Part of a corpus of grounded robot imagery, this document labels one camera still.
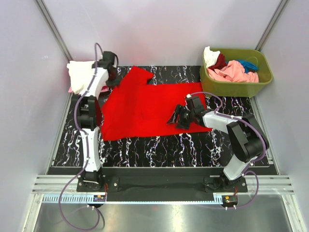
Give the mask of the folded white t shirt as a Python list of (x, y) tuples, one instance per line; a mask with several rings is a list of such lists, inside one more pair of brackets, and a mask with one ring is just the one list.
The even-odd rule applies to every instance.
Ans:
[(70, 87), (72, 93), (80, 94), (84, 93), (90, 81), (93, 78), (94, 71), (92, 70), (92, 65), (95, 61), (70, 61), (67, 64), (67, 69), (70, 76)]

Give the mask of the blue t shirt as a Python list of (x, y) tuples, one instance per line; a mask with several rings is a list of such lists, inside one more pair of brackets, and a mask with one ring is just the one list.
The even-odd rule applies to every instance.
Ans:
[(249, 72), (257, 72), (259, 70), (259, 68), (257, 67), (257, 65), (249, 62), (249, 61), (245, 61), (245, 60), (237, 60), (244, 68), (245, 73), (249, 73)]

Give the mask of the dark red t shirt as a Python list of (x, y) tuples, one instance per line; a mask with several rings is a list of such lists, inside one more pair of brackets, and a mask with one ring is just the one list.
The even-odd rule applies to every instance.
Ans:
[(221, 70), (225, 66), (227, 66), (227, 62), (225, 61), (225, 56), (222, 53), (220, 53), (218, 58), (217, 58), (216, 63), (214, 65), (212, 65), (212, 66), (209, 66), (209, 69), (213, 70), (213, 71), (215, 69)]

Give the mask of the aluminium frame rail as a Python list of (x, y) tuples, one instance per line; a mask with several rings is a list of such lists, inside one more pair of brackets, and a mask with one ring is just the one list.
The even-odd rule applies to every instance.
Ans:
[[(35, 180), (33, 192), (60, 192), (71, 179), (71, 175), (39, 175)], [(169, 187), (171, 183), (196, 184), (201, 183), (203, 179), (201, 176), (112, 176), (108, 177), (106, 182), (109, 186), (109, 192), (115, 192), (124, 185), (134, 187), (157, 187), (158, 185), (163, 185)], [(254, 193), (256, 183), (259, 183), (259, 194), (294, 194), (290, 178), (286, 175), (259, 175), (258, 180), (253, 175), (247, 175), (245, 176), (245, 181), (243, 181), (250, 194)]]

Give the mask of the black marbled table mat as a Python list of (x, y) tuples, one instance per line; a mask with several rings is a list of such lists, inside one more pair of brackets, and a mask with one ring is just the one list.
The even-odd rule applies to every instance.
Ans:
[[(179, 84), (200, 81), (200, 66), (142, 66), (154, 74), (149, 84)], [(244, 97), (221, 97), (223, 106), (220, 112), (229, 115), (257, 116), (251, 99)], [(62, 132), (58, 136), (57, 150), (54, 151), (48, 174), (74, 175), (83, 164), (81, 136), (73, 121), (74, 105), (67, 106)], [(104, 141), (99, 134), (98, 151), (103, 167), (124, 168), (200, 168), (226, 166), (233, 152), (228, 136), (212, 130), (203, 133), (182, 133), (172, 136), (147, 138), (124, 138), (117, 141)], [(276, 175), (273, 160), (265, 156), (251, 168), (258, 175)]]

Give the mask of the light pink t shirt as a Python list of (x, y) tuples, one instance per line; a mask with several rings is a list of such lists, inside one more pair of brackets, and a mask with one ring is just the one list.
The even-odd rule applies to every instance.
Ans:
[(243, 66), (236, 60), (232, 60), (221, 70), (210, 70), (207, 68), (209, 77), (219, 82), (234, 83), (258, 83), (259, 76), (257, 72), (245, 73)]

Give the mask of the olive green plastic bin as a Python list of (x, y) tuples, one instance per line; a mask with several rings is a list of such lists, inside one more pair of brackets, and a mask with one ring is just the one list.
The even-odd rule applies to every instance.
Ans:
[(257, 50), (206, 46), (202, 61), (202, 89), (218, 96), (251, 98), (273, 80), (265, 56)]

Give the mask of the white cloth in bin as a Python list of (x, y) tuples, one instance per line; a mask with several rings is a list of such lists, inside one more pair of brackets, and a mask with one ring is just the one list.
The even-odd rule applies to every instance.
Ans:
[(203, 60), (205, 62), (205, 67), (208, 68), (216, 64), (220, 51), (212, 51), (210, 46), (206, 46), (203, 52)]

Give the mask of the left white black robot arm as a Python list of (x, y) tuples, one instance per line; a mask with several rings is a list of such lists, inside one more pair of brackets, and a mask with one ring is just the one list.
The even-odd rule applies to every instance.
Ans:
[(102, 112), (98, 97), (103, 87), (118, 85), (118, 56), (111, 51), (103, 51), (102, 58), (91, 66), (90, 82), (79, 94), (73, 96), (74, 123), (80, 132), (83, 145), (84, 162), (77, 174), (82, 185), (87, 184), (93, 191), (104, 187), (104, 177), (98, 154), (98, 134), (102, 121)]

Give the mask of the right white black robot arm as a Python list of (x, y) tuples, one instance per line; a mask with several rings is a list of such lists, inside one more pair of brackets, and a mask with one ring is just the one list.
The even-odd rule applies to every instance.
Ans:
[(188, 94), (185, 105), (177, 105), (168, 124), (187, 130), (191, 123), (224, 132), (229, 136), (233, 157), (213, 183), (231, 191), (250, 166), (266, 155), (269, 142), (253, 115), (230, 116), (206, 109), (198, 96)]

